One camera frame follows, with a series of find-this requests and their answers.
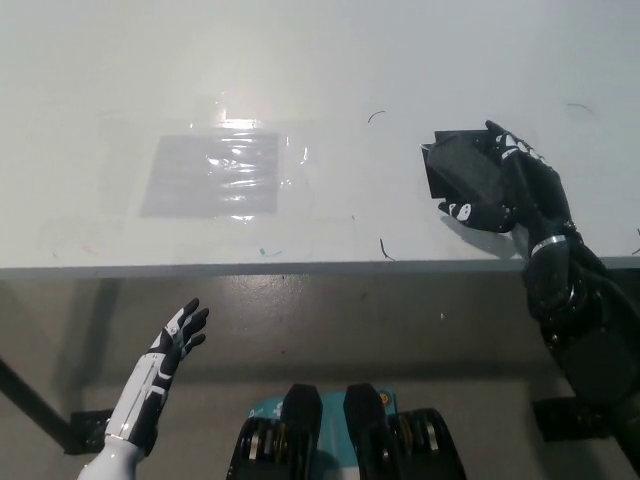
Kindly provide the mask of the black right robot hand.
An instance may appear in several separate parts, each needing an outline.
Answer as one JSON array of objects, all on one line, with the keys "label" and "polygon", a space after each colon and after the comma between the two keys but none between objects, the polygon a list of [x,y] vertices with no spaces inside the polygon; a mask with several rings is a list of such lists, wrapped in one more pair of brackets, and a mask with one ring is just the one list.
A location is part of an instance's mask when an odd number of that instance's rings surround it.
[{"label": "black right robot hand", "polygon": [[479,231],[508,233],[522,226],[528,250],[552,236],[580,242],[559,174],[527,141],[487,120],[491,156],[500,166],[503,197],[497,202],[445,199],[438,209],[461,225]]}]

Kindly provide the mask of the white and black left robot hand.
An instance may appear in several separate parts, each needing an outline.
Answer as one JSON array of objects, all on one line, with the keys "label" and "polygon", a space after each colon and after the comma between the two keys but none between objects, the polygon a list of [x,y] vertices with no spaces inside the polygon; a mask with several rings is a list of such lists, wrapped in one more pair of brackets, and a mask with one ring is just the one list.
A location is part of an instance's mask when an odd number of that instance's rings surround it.
[{"label": "white and black left robot hand", "polygon": [[137,361],[112,412],[105,434],[146,449],[156,433],[180,363],[204,343],[209,310],[192,299],[161,329]]}]

